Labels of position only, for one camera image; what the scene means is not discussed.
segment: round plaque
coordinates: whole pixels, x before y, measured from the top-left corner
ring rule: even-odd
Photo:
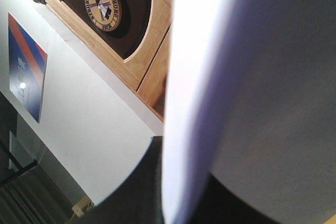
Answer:
[[[113,31],[120,24],[120,0],[85,0],[85,8],[92,23],[103,31]]]

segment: wooden frame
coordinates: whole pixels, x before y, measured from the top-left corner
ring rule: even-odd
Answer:
[[[158,83],[166,76],[169,40],[163,39],[171,24],[172,0],[152,0],[149,24],[135,52],[123,60],[90,26],[60,0],[46,0],[47,6],[151,109],[164,90]]]

